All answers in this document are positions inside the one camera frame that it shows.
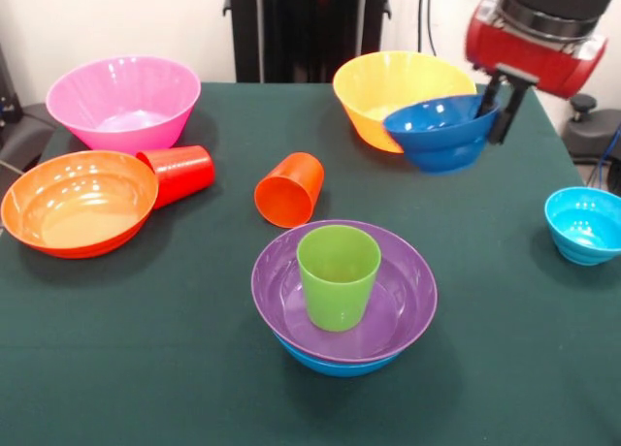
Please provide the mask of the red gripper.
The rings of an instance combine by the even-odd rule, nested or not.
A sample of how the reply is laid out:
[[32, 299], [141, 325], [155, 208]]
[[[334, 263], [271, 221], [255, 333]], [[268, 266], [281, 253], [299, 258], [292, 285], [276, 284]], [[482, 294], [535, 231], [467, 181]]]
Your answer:
[[[607, 38], [600, 34], [569, 42], [533, 35], [501, 13], [500, 0], [481, 0], [470, 20], [465, 53], [476, 68], [489, 74], [504, 64], [537, 77], [539, 90], [569, 99], [591, 77], [606, 48]], [[497, 97], [504, 81], [504, 75], [491, 77], [482, 93], [476, 118], [499, 108]], [[513, 87], [488, 134], [490, 144], [504, 143], [526, 93], [526, 86]]]

